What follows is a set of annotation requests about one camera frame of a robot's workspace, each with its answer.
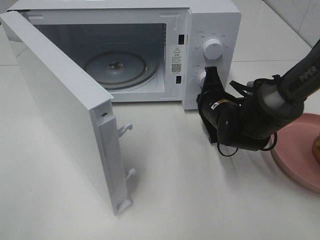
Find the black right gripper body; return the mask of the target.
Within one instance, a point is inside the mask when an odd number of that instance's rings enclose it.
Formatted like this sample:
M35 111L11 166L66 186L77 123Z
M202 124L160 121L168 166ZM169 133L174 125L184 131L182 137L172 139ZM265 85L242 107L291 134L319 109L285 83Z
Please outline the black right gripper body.
M232 96L223 88L203 87L196 102L211 144L242 144L239 120L242 103L240 97Z

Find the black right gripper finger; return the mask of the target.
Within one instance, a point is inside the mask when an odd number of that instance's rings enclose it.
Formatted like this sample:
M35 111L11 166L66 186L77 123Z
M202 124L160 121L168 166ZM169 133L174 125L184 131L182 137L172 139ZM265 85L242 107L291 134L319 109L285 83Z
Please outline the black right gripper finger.
M205 79L203 82L204 91L224 92L218 69L216 66L207 66L205 69Z

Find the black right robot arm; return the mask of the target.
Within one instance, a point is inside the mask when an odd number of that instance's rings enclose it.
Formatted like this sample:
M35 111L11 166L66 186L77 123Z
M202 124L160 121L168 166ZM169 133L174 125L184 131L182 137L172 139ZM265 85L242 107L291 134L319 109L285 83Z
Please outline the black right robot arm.
M270 151L277 143L277 131L300 117L305 100L320 89L320 44L282 76L230 85L241 97L225 91L216 66L205 68L196 102L210 143Z

